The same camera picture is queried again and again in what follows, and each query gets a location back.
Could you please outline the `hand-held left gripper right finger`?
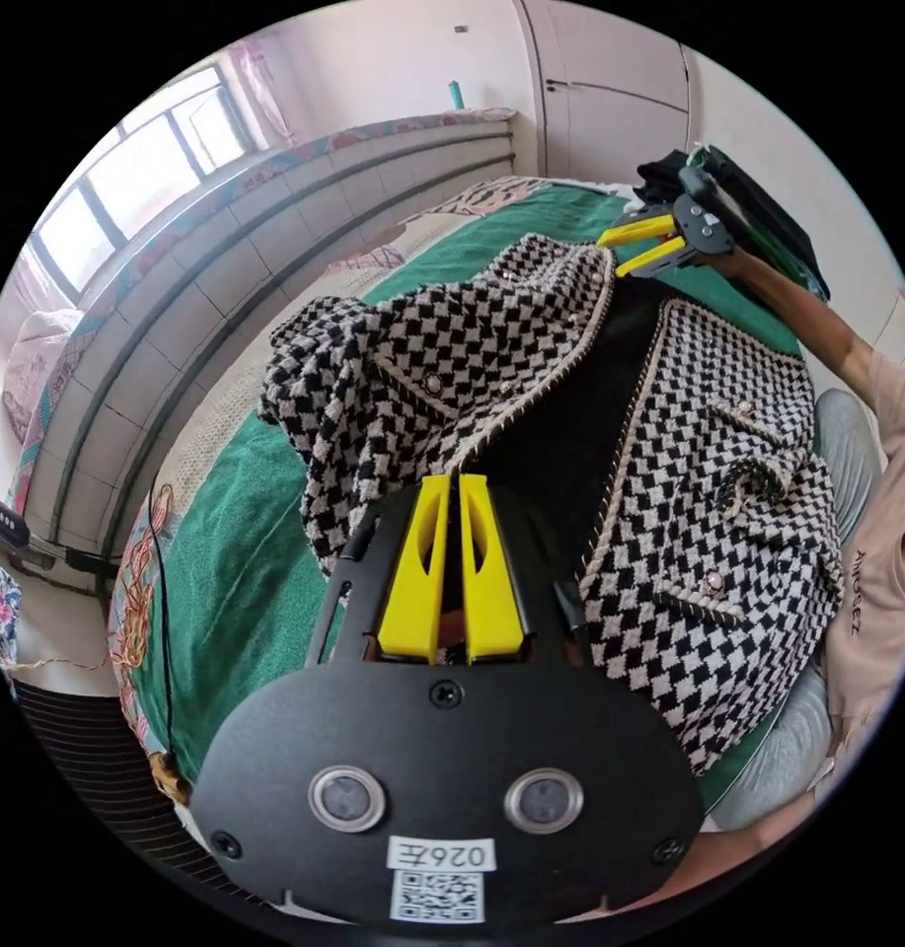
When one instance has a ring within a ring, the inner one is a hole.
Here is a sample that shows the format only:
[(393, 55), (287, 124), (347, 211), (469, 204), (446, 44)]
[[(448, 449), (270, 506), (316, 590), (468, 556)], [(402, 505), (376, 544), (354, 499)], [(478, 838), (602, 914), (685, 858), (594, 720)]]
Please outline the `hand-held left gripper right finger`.
[(469, 662), (512, 659), (524, 631), (487, 479), (460, 477), (465, 644)]

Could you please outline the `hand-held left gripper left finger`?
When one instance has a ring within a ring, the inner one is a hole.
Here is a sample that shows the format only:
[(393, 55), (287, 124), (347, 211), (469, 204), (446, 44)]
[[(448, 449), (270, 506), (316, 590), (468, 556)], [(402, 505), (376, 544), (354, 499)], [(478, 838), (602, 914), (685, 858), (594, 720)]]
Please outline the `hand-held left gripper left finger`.
[(450, 477), (419, 484), (396, 557), (377, 634), (389, 660), (434, 660), (443, 598)]

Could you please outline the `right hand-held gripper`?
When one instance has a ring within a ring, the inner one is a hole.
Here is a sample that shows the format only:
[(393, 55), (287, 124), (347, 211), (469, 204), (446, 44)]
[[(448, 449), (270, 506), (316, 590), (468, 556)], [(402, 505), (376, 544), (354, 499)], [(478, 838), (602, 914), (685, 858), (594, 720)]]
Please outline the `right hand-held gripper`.
[(615, 249), (646, 241), (657, 245), (620, 263), (619, 278), (654, 278), (670, 269), (702, 264), (702, 255), (735, 249), (735, 240), (722, 220), (688, 194), (669, 204), (650, 204), (620, 217), (596, 241)]

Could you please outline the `person's right hand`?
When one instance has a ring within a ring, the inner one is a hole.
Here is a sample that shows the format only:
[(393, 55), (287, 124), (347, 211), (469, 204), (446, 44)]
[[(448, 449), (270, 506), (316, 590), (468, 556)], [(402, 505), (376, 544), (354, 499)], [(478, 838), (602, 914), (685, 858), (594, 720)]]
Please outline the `person's right hand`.
[(701, 262), (714, 269), (726, 280), (746, 288), (755, 286), (762, 261), (740, 248), (720, 255), (702, 255)]

